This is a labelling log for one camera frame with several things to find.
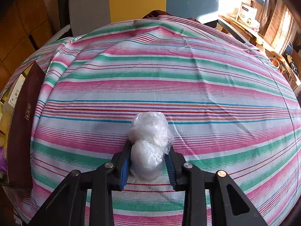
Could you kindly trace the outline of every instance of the striped tablecloth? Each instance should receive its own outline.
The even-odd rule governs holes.
[[[26,222],[71,170],[94,170],[121,151],[143,111],[163,112],[174,149],[205,171],[226,170],[269,225],[279,225],[300,196],[300,106],[251,45],[159,16],[49,43],[10,82],[34,60],[47,74],[32,132],[33,190],[5,190]],[[181,225],[183,202],[166,169],[153,184],[130,176],[113,193],[115,225]]]

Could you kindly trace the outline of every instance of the white plastic bag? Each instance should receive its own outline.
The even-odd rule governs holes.
[[[174,138],[168,122],[161,112],[144,112],[132,120],[128,135],[131,149],[131,172],[140,181],[156,179],[164,166],[164,153],[168,154]]]

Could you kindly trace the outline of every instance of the blue gripper pad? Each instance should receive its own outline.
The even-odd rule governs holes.
[[[128,181],[128,174],[130,170],[130,153],[131,150],[126,155],[126,159],[124,160],[122,169],[121,169],[121,177],[120,177],[120,184],[119,187],[121,190],[123,190],[124,186],[126,185],[126,182]]]
[[[164,159],[165,159],[165,164],[166,164],[166,168],[167,168],[167,173],[168,173],[168,177],[170,180],[170,185],[173,187],[173,189],[175,189],[175,186],[177,185],[176,182],[176,172],[175,172],[175,168],[173,166],[173,162],[171,160],[170,155],[164,155]]]

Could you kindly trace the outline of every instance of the purple cloth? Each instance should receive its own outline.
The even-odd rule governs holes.
[[[6,166],[6,160],[4,159],[3,156],[4,149],[0,148],[0,172],[7,172],[7,166]]]

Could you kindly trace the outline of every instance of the wooden cabinet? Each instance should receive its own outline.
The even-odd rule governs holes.
[[[52,36],[44,0],[14,0],[0,18],[0,91],[15,70]]]

